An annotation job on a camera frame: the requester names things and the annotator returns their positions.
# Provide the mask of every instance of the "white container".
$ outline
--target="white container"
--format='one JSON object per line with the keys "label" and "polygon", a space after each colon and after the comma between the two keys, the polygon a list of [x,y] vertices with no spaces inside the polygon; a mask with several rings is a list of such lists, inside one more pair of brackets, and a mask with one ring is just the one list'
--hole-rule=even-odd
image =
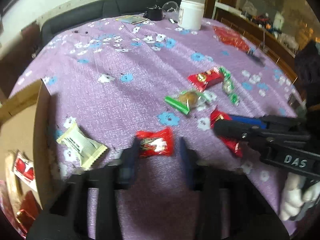
{"label": "white container", "polygon": [[188,30],[198,31],[204,14],[204,4],[182,0],[180,4],[178,26]]}

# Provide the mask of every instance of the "cardboard box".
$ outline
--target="cardboard box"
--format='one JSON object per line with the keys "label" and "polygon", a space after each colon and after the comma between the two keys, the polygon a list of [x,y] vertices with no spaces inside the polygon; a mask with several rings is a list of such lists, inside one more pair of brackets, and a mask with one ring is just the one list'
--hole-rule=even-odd
{"label": "cardboard box", "polygon": [[[50,94],[38,80],[8,99],[0,108],[0,179],[5,180],[4,158],[8,150],[24,153],[34,162],[37,191],[33,194],[43,207],[52,197],[46,140]],[[23,194],[31,190],[21,182]]]}

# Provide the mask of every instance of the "hand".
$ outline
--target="hand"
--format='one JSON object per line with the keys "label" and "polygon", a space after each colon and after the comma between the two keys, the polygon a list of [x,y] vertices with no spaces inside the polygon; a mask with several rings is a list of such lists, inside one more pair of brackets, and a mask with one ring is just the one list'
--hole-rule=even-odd
{"label": "hand", "polygon": [[280,219],[288,220],[299,214],[304,203],[316,201],[320,194],[320,182],[309,187],[302,195],[301,188],[305,177],[289,172],[282,191]]}

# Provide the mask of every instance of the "red candy packet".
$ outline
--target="red candy packet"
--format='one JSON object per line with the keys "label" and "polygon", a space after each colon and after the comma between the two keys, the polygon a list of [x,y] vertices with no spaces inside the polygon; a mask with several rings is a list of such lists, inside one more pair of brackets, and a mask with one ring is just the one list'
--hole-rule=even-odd
{"label": "red candy packet", "polygon": [[188,76],[188,80],[200,91],[223,81],[224,76],[218,68]]}
{"label": "red candy packet", "polygon": [[169,127],[159,132],[137,131],[136,136],[141,140],[141,158],[173,154],[173,133]]}
{"label": "red candy packet", "polygon": [[234,46],[235,48],[238,48],[239,50],[248,53],[250,47],[248,44],[245,43],[245,41],[241,38],[239,33],[236,33],[233,30],[229,30],[224,27],[213,27],[217,37],[219,40],[227,45]]}
{"label": "red candy packet", "polygon": [[[229,115],[227,115],[224,112],[221,112],[216,107],[214,111],[210,114],[210,124],[211,128],[214,127],[215,121],[219,119],[226,119],[226,120],[232,120]],[[242,158],[242,151],[239,147],[239,142],[236,140],[230,140],[224,137],[219,137],[221,141],[230,149],[231,152],[233,152],[237,157]]]}

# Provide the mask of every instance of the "floral tablecloth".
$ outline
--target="floral tablecloth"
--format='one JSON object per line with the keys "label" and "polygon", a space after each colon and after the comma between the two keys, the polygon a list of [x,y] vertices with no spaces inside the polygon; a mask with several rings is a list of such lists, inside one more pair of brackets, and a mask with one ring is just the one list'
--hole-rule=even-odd
{"label": "floral tablecloth", "polygon": [[[168,20],[131,25],[107,18],[85,24],[49,42],[12,91],[14,94],[39,78],[46,83],[52,95],[48,139],[56,179],[66,178],[80,166],[76,156],[55,142],[74,120],[87,136],[110,148],[93,168],[102,167],[129,147],[137,130],[172,127],[175,154],[141,159],[135,184],[117,194],[125,240],[192,239],[198,193],[185,184],[177,143],[180,136],[202,158],[229,170],[242,167],[278,211],[286,173],[259,162],[254,151],[245,152],[242,159],[232,156],[210,130],[209,116],[217,105],[229,114],[294,116],[287,100],[296,90],[260,51],[255,54],[265,57],[265,67],[219,42],[214,25],[223,26],[209,19],[203,19],[200,31],[179,28]],[[189,75],[216,64],[232,73],[240,97],[238,106],[230,102],[221,83],[206,90],[212,102],[188,116],[164,102],[167,95],[193,88]],[[92,190],[90,198],[89,236],[94,237],[97,191]],[[295,222],[285,225],[290,234],[296,229]]]}

